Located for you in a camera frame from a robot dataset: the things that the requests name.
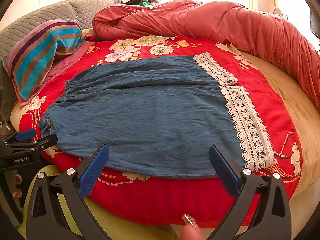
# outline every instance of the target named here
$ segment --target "finger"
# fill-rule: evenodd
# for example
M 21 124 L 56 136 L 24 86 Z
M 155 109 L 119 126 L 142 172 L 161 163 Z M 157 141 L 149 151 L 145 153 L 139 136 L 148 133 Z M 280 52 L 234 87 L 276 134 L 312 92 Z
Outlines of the finger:
M 204 235 L 191 224 L 187 224 L 181 231 L 180 240 L 205 240 Z

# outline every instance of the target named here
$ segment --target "floral pattern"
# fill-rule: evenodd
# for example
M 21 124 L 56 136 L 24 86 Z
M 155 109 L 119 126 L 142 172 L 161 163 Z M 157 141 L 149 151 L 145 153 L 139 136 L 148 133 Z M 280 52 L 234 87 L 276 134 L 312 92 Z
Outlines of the floral pattern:
M 291 164 L 294 165 L 294 175 L 301 174 L 300 152 L 296 143 L 292 145 Z
M 134 55 L 134 56 L 139 56 L 140 53 L 141 53 L 141 51 L 140 51 L 140 50 L 137 50 L 133 55 Z
M 154 54 L 156 56 L 162 55 L 162 54 L 169 54 L 173 52 L 172 45 L 170 46 L 164 46 L 164 45 L 157 45 L 149 49 L 150 54 Z
M 189 46 L 189 44 L 185 40 L 177 41 L 176 44 L 177 44 L 177 48 L 180 48 L 180 47 L 186 48 Z
M 176 39 L 176 36 L 174 36 L 174 37 L 164 37 L 164 39 L 165 39 L 165 40 L 168 40 L 168 39 L 170 39 L 170 40 L 175 40 L 175 39 Z
M 150 178 L 150 176 L 147 175 L 140 175 L 140 174 L 135 174 L 135 173 L 131 173 L 131 172 L 122 172 L 122 176 L 127 177 L 130 180 L 135 180 L 136 178 L 138 178 L 139 180 L 145 182 L 147 179 Z
M 232 53 L 234 56 L 235 59 L 237 60 L 240 60 L 242 63 L 239 63 L 239 65 L 243 68 L 243 69 L 249 69 L 248 66 L 254 68 L 257 70 L 257 68 L 255 66 L 253 66 L 251 64 L 251 62 L 249 60 L 247 60 L 245 58 L 245 56 L 243 56 L 243 54 L 233 45 L 233 44 L 230 44 L 230 45 L 224 45 L 224 44 L 221 44 L 221 43 L 217 43 L 216 46 L 219 48 L 219 49 L 222 49 L 224 51 L 229 51 L 230 53 Z
M 49 147 L 45 149 L 45 152 L 51 157 L 54 158 L 56 156 L 56 151 L 59 150 L 56 146 Z
M 135 41 L 131 39 L 126 39 L 126 40 L 118 40 L 118 42 L 114 43 L 110 49 L 124 49 L 126 47 L 135 45 Z
M 240 63 L 240 62 L 238 62 L 238 64 L 239 64 L 243 69 L 249 69 L 248 66 L 246 66 L 246 65 L 244 65 L 244 64 L 242 64 L 242 63 Z
M 129 57 L 129 58 L 126 58 L 124 60 L 120 60 L 120 61 L 128 61 L 128 60 L 136 60 L 138 59 L 137 57 Z
M 93 51 L 95 49 L 95 46 L 90 46 L 89 49 L 87 50 L 87 54 L 89 54 L 91 51 Z
M 217 43 L 216 46 L 219 48 L 219 49 L 222 49 L 222 50 L 225 50 L 225 51 L 229 51 L 231 52 L 232 54 L 234 55 L 242 55 L 241 52 L 235 47 L 233 46 L 233 44 L 230 44 L 230 45 L 224 45 L 224 44 L 221 44 L 221 43 Z
M 248 65 L 248 66 L 251 66 L 252 68 L 255 68 L 251 62 L 249 60 L 247 60 L 245 58 L 245 56 L 243 56 L 242 54 L 241 55 L 236 55 L 236 56 L 233 56 L 235 59 L 237 60 L 240 60 L 244 65 Z
M 27 104 L 24 108 L 23 108 L 23 113 L 26 113 L 27 111 L 31 111 L 31 110 L 36 110 L 39 109 L 41 104 L 44 103 L 45 99 L 47 96 L 43 96 L 41 99 L 39 96 L 35 96 L 29 104 Z
M 128 46 L 124 49 L 116 49 L 115 52 L 106 55 L 106 62 L 115 62 L 117 60 L 126 60 L 133 56 L 133 53 L 141 48 L 135 48 L 134 46 Z
M 149 35 L 149 36 L 141 37 L 135 40 L 134 42 L 135 42 L 135 45 L 137 46 L 154 46 L 160 43 L 165 43 L 165 40 L 166 40 L 165 37 Z

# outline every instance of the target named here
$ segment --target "blue gripper pad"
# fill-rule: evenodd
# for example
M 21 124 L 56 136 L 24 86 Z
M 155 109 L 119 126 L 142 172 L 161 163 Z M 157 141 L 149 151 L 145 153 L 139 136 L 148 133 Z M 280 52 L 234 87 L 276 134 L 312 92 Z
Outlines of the blue gripper pad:
M 239 175 L 237 175 L 236 171 L 234 171 L 233 167 L 230 165 L 231 163 L 229 164 L 227 162 L 215 145 L 212 145 L 209 148 L 209 160 L 227 193 L 235 198 L 239 197 L 241 193 L 241 182 L 239 178 L 241 167 L 235 161 L 229 160 L 232 162 L 232 166 L 236 166 L 236 171 L 239 172 Z
M 78 194 L 81 199 L 90 195 L 101 171 L 109 160 L 109 147 L 103 145 L 79 178 Z
M 36 136 L 36 134 L 37 134 L 36 129 L 29 129 L 29 130 L 17 133 L 15 138 L 17 141 L 21 142 Z

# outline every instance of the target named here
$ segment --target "denim fabric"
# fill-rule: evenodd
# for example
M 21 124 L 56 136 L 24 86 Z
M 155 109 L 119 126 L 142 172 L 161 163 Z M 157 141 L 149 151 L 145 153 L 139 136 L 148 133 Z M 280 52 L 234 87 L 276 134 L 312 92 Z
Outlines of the denim fabric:
M 217 144 L 244 165 L 240 140 L 219 84 L 191 56 L 166 56 L 89 68 L 39 121 L 62 151 L 91 156 L 110 147 L 106 166 L 172 178 L 216 175 L 208 149 Z

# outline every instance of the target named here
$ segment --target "human hand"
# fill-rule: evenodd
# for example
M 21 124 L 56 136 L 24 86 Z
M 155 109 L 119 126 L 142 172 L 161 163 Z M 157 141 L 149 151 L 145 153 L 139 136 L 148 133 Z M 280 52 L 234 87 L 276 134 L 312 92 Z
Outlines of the human hand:
M 196 220 L 184 214 L 182 219 L 186 223 L 181 231 L 180 240 L 205 240 L 204 235 L 201 233 L 198 225 L 196 224 Z

